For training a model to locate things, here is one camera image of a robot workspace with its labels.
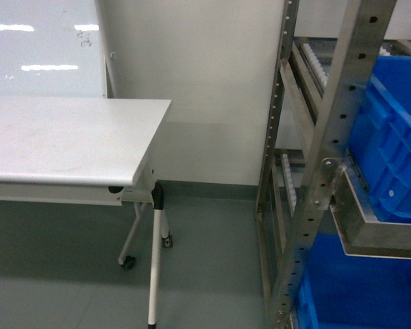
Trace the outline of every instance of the wall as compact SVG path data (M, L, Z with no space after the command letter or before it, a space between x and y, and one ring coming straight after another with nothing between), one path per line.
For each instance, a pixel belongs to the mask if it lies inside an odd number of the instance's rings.
M117 97L172 99L164 180L257 185L282 2L100 1Z
M337 38L347 0L300 0L296 36ZM397 0L385 39L411 39L411 0Z

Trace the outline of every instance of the blue container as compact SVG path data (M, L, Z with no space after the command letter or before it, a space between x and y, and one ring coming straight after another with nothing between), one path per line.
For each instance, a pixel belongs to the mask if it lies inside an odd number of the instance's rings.
M411 58L377 60L349 146L377 218L411 223Z
M411 329L411 260L344 255L315 240L296 301L300 329Z

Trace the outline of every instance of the black plastic bracket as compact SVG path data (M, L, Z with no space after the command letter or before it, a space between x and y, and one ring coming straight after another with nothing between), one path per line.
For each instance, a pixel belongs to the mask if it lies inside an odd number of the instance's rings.
M155 187L152 190L153 208L156 210L163 210L164 208L164 191L163 186L159 183L155 183Z

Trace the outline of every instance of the table top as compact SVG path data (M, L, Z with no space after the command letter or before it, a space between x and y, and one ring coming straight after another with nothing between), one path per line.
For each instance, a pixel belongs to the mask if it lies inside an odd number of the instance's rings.
M133 186L170 103L0 96L0 182Z

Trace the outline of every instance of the folding table leg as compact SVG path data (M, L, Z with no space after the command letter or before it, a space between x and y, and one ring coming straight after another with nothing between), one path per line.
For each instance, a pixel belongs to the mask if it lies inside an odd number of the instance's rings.
M134 257L126 256L126 253L129 249L129 246L131 245L132 239L135 237L137 233L138 223L140 222L140 219L142 217L142 211L145 209L146 205L146 203L143 203L140 207L139 202L134 202L134 209L136 210L136 220L134 221L134 224L132 225L132 228L129 231L128 237L126 238L125 244L123 245L123 249L118 259L119 264L124 269L131 269L136 262L136 259Z
M161 220L161 235L163 239L163 248L172 248L172 236L171 231L169 230L169 224L167 222L166 212L162 211L162 220Z
M162 213L164 208L164 192L159 182L155 183L152 191L153 198L153 236L152 236L152 259L151 259L151 288L149 292L149 315L148 329L157 328L157 294L158 280L160 276L160 254L161 254L161 228Z

